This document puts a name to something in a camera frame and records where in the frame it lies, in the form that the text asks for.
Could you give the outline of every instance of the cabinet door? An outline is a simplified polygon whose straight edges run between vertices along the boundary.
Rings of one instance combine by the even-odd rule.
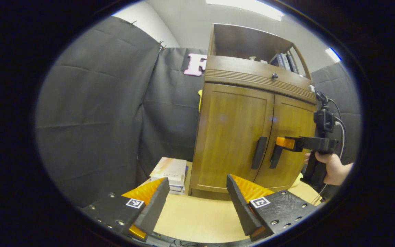
[[[288,189],[292,186],[303,168],[304,154],[309,151],[291,152],[283,150],[277,166],[270,169],[270,159],[276,138],[315,136],[314,111],[316,111],[315,105],[279,94],[275,95],[274,116],[268,149],[254,183],[274,191]]]
[[[191,188],[227,192],[226,175],[230,173],[254,180],[258,169],[251,169],[252,160],[261,136],[266,137],[267,145],[273,103],[272,93],[205,83]]]

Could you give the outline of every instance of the human hand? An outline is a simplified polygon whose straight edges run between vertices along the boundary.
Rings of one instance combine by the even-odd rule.
[[[306,153],[304,155],[304,163],[307,164],[309,162],[310,153]],[[348,165],[343,165],[340,162],[338,155],[333,154],[320,154],[315,152],[315,158],[326,164],[326,176],[324,178],[324,183],[330,185],[341,185],[342,182],[347,177],[353,163]]]

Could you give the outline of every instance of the wooden cabinet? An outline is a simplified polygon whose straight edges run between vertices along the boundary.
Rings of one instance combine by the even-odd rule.
[[[202,96],[191,186],[227,192],[228,173],[250,181],[257,176],[259,167],[251,167],[252,160],[260,137],[266,137],[264,145],[267,145],[274,95],[244,87],[205,83]]]
[[[269,61],[292,48],[301,59],[305,77],[248,59],[261,55],[259,59]],[[270,158],[277,137],[314,136],[312,84],[292,42],[251,28],[214,24],[188,193],[227,192],[227,174],[274,191],[290,188],[307,150],[283,151],[272,169]]]

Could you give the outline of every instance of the wooden table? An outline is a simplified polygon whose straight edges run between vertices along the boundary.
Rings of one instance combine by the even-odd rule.
[[[187,161],[187,165],[188,171],[191,171],[193,164]],[[190,172],[185,178],[185,191],[188,190],[189,184]],[[294,185],[289,191],[307,202],[312,202],[318,195],[314,189],[303,182],[297,181]],[[202,243],[224,243],[248,239],[249,236],[243,233],[229,195],[223,200],[216,200],[211,195],[205,193],[196,195],[194,192],[193,196],[187,193],[169,194],[154,231],[171,238]]]

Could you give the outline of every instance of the ceiling light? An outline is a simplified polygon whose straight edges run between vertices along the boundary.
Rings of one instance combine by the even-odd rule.
[[[281,21],[283,16],[281,11],[257,0],[207,0],[207,3],[246,9],[277,21]]]
[[[339,62],[340,57],[336,54],[336,52],[332,48],[328,48],[326,53],[333,59],[334,62]]]

